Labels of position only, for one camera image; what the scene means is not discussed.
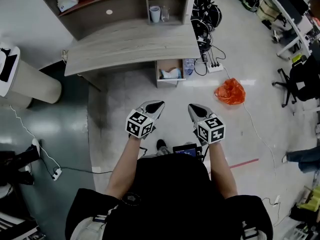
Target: jeans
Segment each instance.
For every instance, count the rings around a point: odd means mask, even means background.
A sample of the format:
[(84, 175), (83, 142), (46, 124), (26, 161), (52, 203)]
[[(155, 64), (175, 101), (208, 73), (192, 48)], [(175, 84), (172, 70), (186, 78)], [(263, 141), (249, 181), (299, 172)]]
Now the jeans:
[[(190, 144), (193, 144), (193, 143), (188, 141), (183, 145), (190, 145)], [(160, 157), (160, 156), (168, 155), (168, 154), (172, 154), (172, 152), (170, 152), (170, 150), (166, 146), (162, 146), (159, 148), (159, 150), (156, 154), (144, 155), (141, 158), (155, 158), (155, 157)]]
[(286, 158), (289, 162), (297, 162), (303, 173), (317, 171), (320, 168), (320, 146), (288, 152)]

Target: power strip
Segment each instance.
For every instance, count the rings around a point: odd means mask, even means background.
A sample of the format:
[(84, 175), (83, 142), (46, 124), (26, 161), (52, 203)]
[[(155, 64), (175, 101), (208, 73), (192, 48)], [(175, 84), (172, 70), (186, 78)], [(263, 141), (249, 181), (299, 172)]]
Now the power strip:
[(209, 63), (207, 64), (207, 68), (208, 68), (208, 72), (209, 73), (213, 73), (213, 72), (218, 72), (218, 71), (223, 71), (224, 70), (224, 66), (219, 63), (219, 66), (211, 66)]
[(61, 173), (62, 173), (61, 168), (56, 169), (56, 171), (55, 171), (54, 174), (52, 175), (53, 180), (56, 181), (56, 180), (59, 178), (59, 176), (61, 175)]

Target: white cable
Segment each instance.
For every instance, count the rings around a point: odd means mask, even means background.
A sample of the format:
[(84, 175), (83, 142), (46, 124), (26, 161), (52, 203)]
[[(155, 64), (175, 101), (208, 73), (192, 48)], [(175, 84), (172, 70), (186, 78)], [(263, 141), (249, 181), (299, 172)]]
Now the white cable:
[(199, 63), (199, 64), (206, 63), (206, 62), (198, 62), (197, 60), (198, 58), (195, 60), (196, 63)]
[[(226, 71), (226, 74), (228, 75), (229, 79), (231, 79), (229, 73), (228, 73), (228, 70), (223, 67)], [(275, 162), (275, 155), (271, 149), (271, 147), (265, 143), (265, 141), (259, 136), (258, 132), (257, 132), (257, 129), (255, 127), (255, 124), (254, 124), (254, 121), (252, 119), (252, 115), (250, 114), (250, 112), (248, 111), (248, 109), (246, 108), (246, 105), (245, 105), (245, 102), (242, 103), (243, 104), (243, 107), (244, 109), (248, 112), (249, 116), (250, 116), (250, 119), (251, 119), (251, 123), (252, 123), (252, 126), (254, 128), (254, 131), (255, 131), (255, 134), (257, 135), (257, 137), (263, 142), (264, 145), (266, 145), (268, 147), (268, 149), (270, 150), (271, 154), (272, 154), (272, 159), (273, 159), (273, 171), (274, 171), (274, 175), (275, 175), (275, 178), (277, 178), (277, 173), (276, 173), (276, 162)]]
[[(22, 127), (27, 131), (27, 133), (30, 134), (32, 137), (34, 137), (34, 138), (36, 139), (36, 136), (34, 136), (34, 135), (24, 126), (24, 123), (22, 122), (21, 117), (19, 117), (19, 116), (17, 115), (17, 111), (15, 111), (15, 110), (12, 108), (11, 105), (10, 105), (10, 108), (13, 110), (13, 112), (14, 112), (14, 114), (15, 114), (15, 118), (20, 119), (20, 122), (21, 122), (21, 124), (22, 124)], [(45, 149), (44, 149), (42, 146), (40, 146), (40, 148), (44, 151), (44, 153), (46, 154), (46, 156), (47, 156), (48, 158), (52, 159), (52, 160), (56, 163), (56, 165), (59, 166), (59, 168), (61, 168), (60, 165), (57, 163), (57, 161), (54, 160), (51, 156), (49, 156), (48, 153), (47, 153), (47, 151), (45, 151)]]

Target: office chair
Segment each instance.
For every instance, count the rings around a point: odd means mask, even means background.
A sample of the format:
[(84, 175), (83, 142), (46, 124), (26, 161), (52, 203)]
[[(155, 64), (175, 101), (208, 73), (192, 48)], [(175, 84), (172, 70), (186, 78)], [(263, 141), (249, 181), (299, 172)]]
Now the office chair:
[[(286, 101), (282, 104), (283, 108), (288, 105), (290, 95), (293, 96), (292, 104), (297, 102), (297, 98), (305, 102), (320, 97), (320, 70), (319, 64), (313, 55), (310, 55), (308, 59), (303, 55), (293, 63), (290, 77), (285, 74), (282, 68), (277, 71), (279, 74), (283, 74), (285, 82), (273, 82), (272, 86), (279, 85), (287, 89)], [(297, 83), (301, 82), (304, 83), (304, 87), (299, 89)]]

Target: screen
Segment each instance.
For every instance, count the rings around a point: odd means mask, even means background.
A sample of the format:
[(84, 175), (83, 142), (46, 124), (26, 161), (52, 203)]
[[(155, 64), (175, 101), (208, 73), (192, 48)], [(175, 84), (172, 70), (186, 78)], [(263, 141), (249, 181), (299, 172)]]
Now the screen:
[(196, 155), (197, 155), (197, 151), (196, 151), (195, 148), (186, 149), (186, 150), (180, 150), (180, 151), (176, 151), (175, 153), (176, 154), (187, 154), (187, 155), (192, 156), (192, 157), (196, 157)]

